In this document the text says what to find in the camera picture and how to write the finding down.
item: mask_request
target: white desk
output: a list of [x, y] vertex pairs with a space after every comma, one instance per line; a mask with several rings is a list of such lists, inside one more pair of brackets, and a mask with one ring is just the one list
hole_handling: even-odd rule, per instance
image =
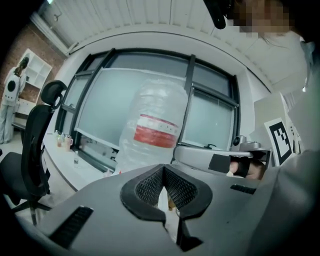
[[75, 167], [75, 153], [73, 151], [67, 152], [64, 147], [58, 147], [55, 135], [46, 134], [43, 144], [61, 176], [74, 190], [79, 191], [86, 185], [105, 177], [103, 172], [84, 161], [81, 157], [79, 157], [79, 163]]

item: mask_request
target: brick wall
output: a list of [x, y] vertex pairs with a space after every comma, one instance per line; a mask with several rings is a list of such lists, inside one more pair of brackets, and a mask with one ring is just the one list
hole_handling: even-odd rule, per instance
[[[56, 76], [66, 59], [66, 56], [57, 49], [32, 22], [27, 24], [12, 43], [12, 46], [1, 66], [0, 102], [5, 88], [4, 82], [9, 70], [19, 64], [20, 58], [28, 48], [52, 66], [52, 70], [48, 75], [46, 82], [52, 80]], [[20, 98], [36, 103], [39, 92], [39, 88], [26, 83]]]

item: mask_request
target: black office chair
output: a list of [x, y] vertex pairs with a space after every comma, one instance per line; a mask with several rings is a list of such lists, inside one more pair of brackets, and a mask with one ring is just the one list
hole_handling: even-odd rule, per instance
[[30, 208], [34, 225], [37, 224], [36, 208], [45, 211], [51, 209], [38, 202], [50, 192], [50, 173], [42, 165], [44, 148], [41, 147], [51, 117], [61, 104], [62, 92], [66, 89], [66, 85], [59, 80], [50, 81], [43, 86], [40, 97], [48, 105], [37, 105], [31, 110], [26, 121], [22, 154], [10, 152], [0, 162], [1, 192], [8, 195], [16, 206], [21, 199], [27, 200], [12, 210], [16, 213]]

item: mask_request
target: floor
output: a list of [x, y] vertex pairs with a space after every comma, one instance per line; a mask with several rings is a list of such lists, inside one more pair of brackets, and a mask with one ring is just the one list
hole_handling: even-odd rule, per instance
[[[15, 132], [12, 141], [7, 144], [1, 144], [0, 149], [2, 149], [2, 156], [0, 156], [0, 161], [2, 161], [5, 155], [8, 154], [9, 152], [16, 152], [16, 153], [22, 154], [22, 141], [21, 141], [20, 133]], [[47, 157], [48, 156], [44, 157], [44, 161], [45, 163], [50, 164], [51, 161], [46, 161]], [[60, 176], [59, 172], [57, 171], [57, 169], [53, 164], [48, 165], [47, 168], [50, 170], [50, 179], [48, 181], [50, 185], [50, 194], [47, 194], [44, 197], [42, 197], [39, 200], [39, 203], [53, 208], [58, 204], [62, 203], [67, 198], [71, 197], [75, 193], [75, 191]], [[9, 206], [11, 208], [14, 208], [15, 205], [11, 202], [9, 197], [7, 197], [6, 195], [4, 195], [4, 197], [6, 198]], [[41, 221], [42, 217], [46, 213], [47, 212], [45, 210], [41, 210], [41, 209], [35, 210], [37, 223]], [[31, 213], [29, 209], [17, 212], [16, 215], [32, 223]]]

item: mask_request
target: ceiling panel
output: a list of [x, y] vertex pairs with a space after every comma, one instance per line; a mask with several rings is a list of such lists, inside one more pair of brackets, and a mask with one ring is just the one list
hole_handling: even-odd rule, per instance
[[235, 26], [215, 29], [203, 0], [54, 0], [43, 10], [42, 18], [68, 47], [122, 27], [162, 24], [193, 30], [194, 38], [206, 36], [236, 49], [274, 85], [283, 87], [280, 81], [306, 72], [297, 35], [289, 33], [265, 42], [256, 34], [240, 33]]

